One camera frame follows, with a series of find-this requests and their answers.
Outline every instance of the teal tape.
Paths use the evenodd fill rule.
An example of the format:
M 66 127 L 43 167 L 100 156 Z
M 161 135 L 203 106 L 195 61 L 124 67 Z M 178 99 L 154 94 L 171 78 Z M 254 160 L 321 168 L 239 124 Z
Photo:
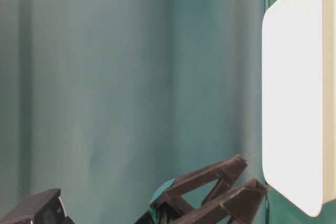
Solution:
M 156 211 L 151 208 L 151 203 L 153 203 L 158 196 L 161 195 L 161 193 L 163 193 L 163 191 L 165 191 L 167 188 L 171 187 L 172 184 L 174 183 L 175 178 L 166 181 L 165 183 L 162 184 L 162 186 L 160 186 L 153 194 L 151 201 L 149 202 L 149 212 L 151 213 L 152 219 L 154 221 L 154 224 L 158 224 L 158 215 L 156 214 Z

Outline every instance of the black object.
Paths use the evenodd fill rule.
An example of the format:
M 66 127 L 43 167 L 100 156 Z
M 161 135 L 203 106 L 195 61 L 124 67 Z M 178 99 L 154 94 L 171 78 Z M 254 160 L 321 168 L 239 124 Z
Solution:
M 239 155 L 175 178 L 173 184 L 152 201 L 150 208 L 135 224 L 215 224 L 231 216 L 229 224 L 251 224 L 266 194 L 266 187 L 252 179 L 231 190 L 246 168 Z M 181 196 L 218 179 L 217 184 L 194 209 Z
M 0 220 L 0 224 L 74 224 L 66 216 L 61 190 L 50 189 L 31 195 Z

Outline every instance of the teal curtain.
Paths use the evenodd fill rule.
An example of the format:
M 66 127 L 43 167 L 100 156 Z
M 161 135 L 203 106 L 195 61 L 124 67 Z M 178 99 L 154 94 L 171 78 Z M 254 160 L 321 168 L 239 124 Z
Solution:
M 250 164 L 238 184 L 263 181 L 264 10 L 264 0 L 0 0 L 0 216 L 60 187 L 75 223 L 134 223 L 161 183 L 236 153 Z
M 275 1 L 266 0 L 266 6 L 272 5 Z M 336 200 L 331 201 L 323 206 L 321 214 L 318 217 L 311 218 L 271 188 L 268 192 L 267 222 L 269 224 L 330 224 L 334 223 L 336 219 L 335 207 Z

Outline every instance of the white rounded rectangle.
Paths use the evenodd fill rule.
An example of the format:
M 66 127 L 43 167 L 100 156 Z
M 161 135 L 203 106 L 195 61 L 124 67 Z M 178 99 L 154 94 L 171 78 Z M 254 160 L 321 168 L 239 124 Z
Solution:
M 262 166 L 310 216 L 336 198 L 336 0 L 277 0 L 262 31 Z

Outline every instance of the white panel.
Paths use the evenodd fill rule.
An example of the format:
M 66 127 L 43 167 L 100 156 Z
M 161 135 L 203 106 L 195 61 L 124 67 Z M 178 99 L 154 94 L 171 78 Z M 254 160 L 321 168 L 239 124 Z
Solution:
M 265 179 L 317 216 L 323 204 L 322 0 L 277 0 L 262 26 Z

